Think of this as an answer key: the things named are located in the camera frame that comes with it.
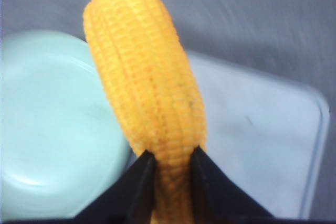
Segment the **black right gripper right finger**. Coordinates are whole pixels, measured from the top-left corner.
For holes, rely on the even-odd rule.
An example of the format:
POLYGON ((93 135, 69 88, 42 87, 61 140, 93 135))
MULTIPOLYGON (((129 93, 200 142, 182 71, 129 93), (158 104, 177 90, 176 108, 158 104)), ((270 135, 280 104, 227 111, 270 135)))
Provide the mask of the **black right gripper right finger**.
POLYGON ((197 147, 191 156, 192 206, 196 223, 274 223, 274 216, 232 182, 197 147))

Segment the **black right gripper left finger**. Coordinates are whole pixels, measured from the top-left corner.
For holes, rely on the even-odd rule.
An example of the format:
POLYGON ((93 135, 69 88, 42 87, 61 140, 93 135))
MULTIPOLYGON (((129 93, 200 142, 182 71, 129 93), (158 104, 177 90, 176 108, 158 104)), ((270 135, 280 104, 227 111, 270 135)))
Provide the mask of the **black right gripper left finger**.
POLYGON ((145 151, 74 223, 150 223, 154 205, 154 155, 145 151))

